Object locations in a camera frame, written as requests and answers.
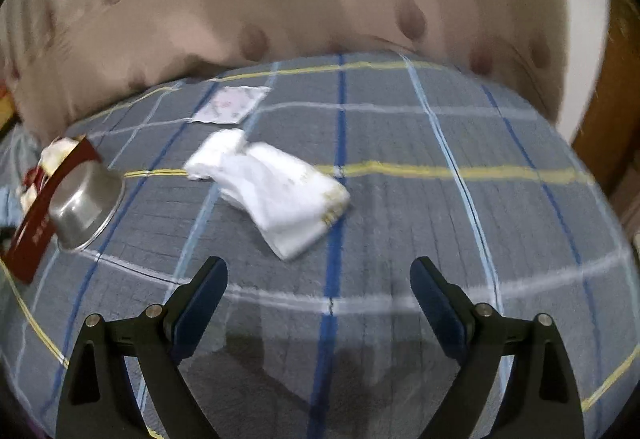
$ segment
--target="blue checkered sheet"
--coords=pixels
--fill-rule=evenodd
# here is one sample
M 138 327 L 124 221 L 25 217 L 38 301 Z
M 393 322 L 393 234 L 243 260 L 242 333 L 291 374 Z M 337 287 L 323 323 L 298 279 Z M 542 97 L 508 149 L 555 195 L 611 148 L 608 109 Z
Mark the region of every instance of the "blue checkered sheet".
M 273 90 L 244 122 L 248 139 L 335 174 L 351 193 L 345 218 L 290 262 L 215 183 L 181 170 L 219 129 L 188 122 L 216 88 L 265 84 Z M 397 54 L 304 58 L 153 88 L 68 131 L 79 134 L 126 173 L 117 215 L 80 254 L 52 242 L 30 286 L 14 290 L 0 274 L 2 361 L 52 437 L 84 318 L 162 303 L 210 255 L 228 263 L 229 286 L 180 371 L 223 438 L 418 437 L 458 371 L 410 290 L 421 255 L 474 302 L 553 315 L 588 438 L 638 382 L 629 246 L 571 149 L 505 87 Z M 127 366 L 151 433 L 166 437 L 139 366 Z

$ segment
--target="metal screw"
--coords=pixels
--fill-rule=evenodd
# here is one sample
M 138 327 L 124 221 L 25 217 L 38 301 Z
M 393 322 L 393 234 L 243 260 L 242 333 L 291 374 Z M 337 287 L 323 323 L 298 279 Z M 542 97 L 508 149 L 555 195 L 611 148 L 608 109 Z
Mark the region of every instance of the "metal screw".
M 87 327 L 93 327 L 94 325 L 97 325 L 97 323 L 100 321 L 100 315 L 99 314 L 90 314 L 85 320 L 84 320 L 84 324 Z
M 156 316 L 160 316 L 161 312 L 162 312 L 162 306 L 159 304 L 150 305 L 145 309 L 145 314 L 149 318 L 155 318 Z
M 538 315 L 538 321 L 543 324 L 543 326 L 549 327 L 554 322 L 554 319 L 546 313 L 540 313 Z
M 493 312 L 494 308 L 489 304 L 482 303 L 476 305 L 476 313 L 478 313 L 480 316 L 491 316 Z

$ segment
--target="blue stripe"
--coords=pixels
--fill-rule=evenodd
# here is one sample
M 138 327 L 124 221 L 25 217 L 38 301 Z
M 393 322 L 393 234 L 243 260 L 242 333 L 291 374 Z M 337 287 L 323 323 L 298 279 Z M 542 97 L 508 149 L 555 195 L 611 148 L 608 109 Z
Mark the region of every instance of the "blue stripe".
M 484 91 L 484 94 L 486 95 L 486 97 L 489 99 L 489 103 L 491 103 L 492 107 L 494 109 L 497 109 L 498 112 L 500 112 L 500 107 L 498 107 L 498 104 L 495 101 L 494 95 L 492 95 L 488 87 L 482 85 L 482 90 Z M 515 131 L 513 130 L 513 126 L 511 125 L 511 122 L 507 118 L 502 116 L 501 112 L 500 112 L 500 115 L 507 128 L 507 131 L 511 136 L 511 139 L 518 147 L 519 151 L 521 152 L 527 164 L 533 170 L 537 170 L 536 165 L 533 163 L 533 161 L 529 157 L 529 154 L 527 154 L 527 151 L 525 150 L 524 146 L 520 142 L 520 139 L 518 138 Z M 556 218 L 558 219 L 558 223 L 562 228 L 562 232 L 564 233 L 564 236 L 568 241 L 569 248 L 571 249 L 571 253 L 574 256 L 575 263 L 578 266 L 582 265 L 582 257 L 580 256 L 580 251 L 578 251 L 578 246 L 575 243 L 574 235 L 572 234 L 571 229 L 569 228 L 566 221 L 564 220 L 564 217 L 562 216 L 562 210 L 558 205 L 558 201 L 556 200 L 556 197 L 551 191 L 551 188 L 549 188 L 549 186 L 546 183 L 542 183 L 542 190 L 545 193 L 546 198 L 549 200 L 549 204 L 551 204 L 551 207 L 554 209 L 554 212 L 556 213 Z M 600 328 L 598 327 L 598 321 L 596 318 L 595 299 L 593 297 L 593 291 L 591 291 L 591 286 L 589 285 L 589 282 L 587 281 L 586 278 L 582 279 L 582 287 L 584 288 L 584 294 L 587 300 L 587 307 L 589 308 L 589 313 L 591 316 L 591 324 L 593 324 L 593 340 L 595 342 L 595 347 L 596 347 L 596 382 L 597 382 L 597 385 L 600 386 L 603 382 L 602 345 L 601 345 L 601 337 L 600 337 Z M 602 403 L 600 400 L 597 400 L 596 402 L 596 434 L 595 434 L 596 437 L 600 434 L 601 425 L 602 425 Z
M 344 57 L 338 55 L 338 64 L 344 65 Z M 344 71 L 338 71 L 338 103 L 346 103 L 346 76 Z M 347 118 L 343 109 L 337 114 L 336 144 L 334 165 L 342 168 L 347 159 Z M 339 179 L 342 185 L 346 178 Z M 326 254 L 326 278 L 324 281 L 324 296 L 330 299 L 340 296 L 340 273 L 342 271 L 342 241 L 344 237 L 344 216 L 342 216 L 329 231 Z M 321 439 L 326 426 L 326 416 L 329 412 L 329 395 L 334 367 L 335 338 L 338 332 L 338 319 L 332 314 L 322 315 L 320 322 L 320 336 L 318 339 L 318 357 L 314 372 L 314 384 L 311 392 L 311 408 L 306 425 L 306 439 Z
M 196 108 L 191 113 L 192 116 L 210 98 L 211 94 L 213 93 L 213 91 L 217 87 L 217 85 L 218 85 L 218 83 L 215 82 L 209 87 L 209 89 L 203 95 L 202 99 L 199 101 L 199 103 L 196 106 Z M 169 138 L 169 141 L 166 142 L 166 144 L 164 145 L 164 147 L 160 151 L 160 154 L 158 154 L 158 156 L 154 159 L 154 161 L 151 163 L 151 165 L 149 165 L 148 168 L 150 170 L 158 167 L 159 162 L 162 161 L 162 158 L 164 158 L 164 156 L 166 155 L 167 151 L 169 151 L 169 148 L 171 148 L 171 146 L 175 143 L 175 140 L 178 139 L 178 137 L 181 135 L 182 131 L 184 130 L 184 128 L 186 126 L 187 126 L 187 122 L 184 122 L 184 123 L 182 123 L 180 125 L 180 127 L 178 127 L 178 129 L 174 132 L 174 135 L 172 135 L 171 138 Z M 105 249 L 107 248 L 107 245 L 109 244 L 109 242 L 111 241 L 111 238 L 113 237 L 113 234 L 115 233 L 116 229 L 118 228 L 118 225 L 120 224 L 120 222 L 124 218 L 124 215 L 127 213 L 127 210 L 129 210 L 130 206 L 133 203 L 133 200 L 136 198 L 138 193 L 140 193 L 140 190 L 142 190 L 142 187 L 145 185 L 147 179 L 148 179 L 148 177 L 142 177 L 142 178 L 140 178 L 140 180 L 138 180 L 138 183 L 136 184 L 135 188 L 133 188 L 133 191 L 130 193 L 129 197 L 127 198 L 127 201 L 124 203 L 124 205 L 122 207 L 122 210 L 120 210 L 120 212 L 118 213 L 118 215 L 114 219 L 113 223 L 111 223 L 109 232 L 107 233 L 107 236 L 104 239 L 104 242 L 102 243 L 102 245 L 98 249 L 98 258 L 95 259 L 95 262 L 92 263 L 92 265 L 89 267 L 89 269 L 87 270 L 86 274 L 84 275 L 84 278 L 82 279 L 82 284 L 80 285 L 80 289 L 78 291 L 78 294 L 76 294 L 76 299 L 74 300 L 74 304 L 73 304 L 73 306 L 71 308 L 71 313 L 69 314 L 68 321 L 66 322 L 65 340 L 63 342 L 63 347 L 62 347 L 62 353 L 65 356 L 67 355 L 68 350 L 69 350 L 69 344 L 70 344 L 70 341 L 71 341 L 71 334 L 72 334 L 72 331 L 73 331 L 73 325 L 74 325 L 74 322 L 76 321 L 76 317 L 78 316 L 78 311 L 80 310 L 80 305 L 82 304 L 82 299 L 84 297 L 84 294 L 86 293 L 87 288 L 89 287 L 89 283 L 91 282 L 92 277 L 94 276 L 95 270 L 96 270 L 96 268 L 98 266 L 98 261 L 100 260 L 100 256 L 104 253 Z M 56 371 L 56 376 L 55 376 L 54 383 L 53 383 L 53 389 L 51 390 L 51 395 L 49 397 L 49 400 L 40 409 L 40 418 L 41 419 L 44 419 L 44 415 L 46 414 L 47 410 L 51 407 L 51 405 L 53 405 L 53 403 L 56 400 L 56 396 L 58 395 L 58 391 L 60 390 L 60 385 L 62 384 L 62 377 L 63 377 L 64 371 L 65 371 L 65 368 L 62 365 L 60 365 L 59 368 Z

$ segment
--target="folded white socks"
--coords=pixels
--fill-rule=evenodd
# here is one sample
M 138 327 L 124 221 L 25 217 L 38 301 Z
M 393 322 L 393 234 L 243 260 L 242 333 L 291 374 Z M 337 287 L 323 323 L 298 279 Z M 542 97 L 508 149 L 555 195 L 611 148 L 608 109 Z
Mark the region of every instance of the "folded white socks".
M 246 210 L 281 259 L 295 257 L 342 216 L 349 193 L 334 178 L 266 143 L 244 146 L 244 132 L 219 130 L 184 165 L 191 179 L 212 178 L 221 196 Z

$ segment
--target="metal bowl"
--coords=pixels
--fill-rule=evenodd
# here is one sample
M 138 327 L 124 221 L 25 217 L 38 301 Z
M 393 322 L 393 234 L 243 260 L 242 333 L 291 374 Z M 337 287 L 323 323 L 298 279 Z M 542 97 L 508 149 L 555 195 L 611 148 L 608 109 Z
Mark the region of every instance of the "metal bowl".
M 99 161 L 84 161 L 53 192 L 49 217 L 65 251 L 85 249 L 109 224 L 124 194 L 123 177 Z

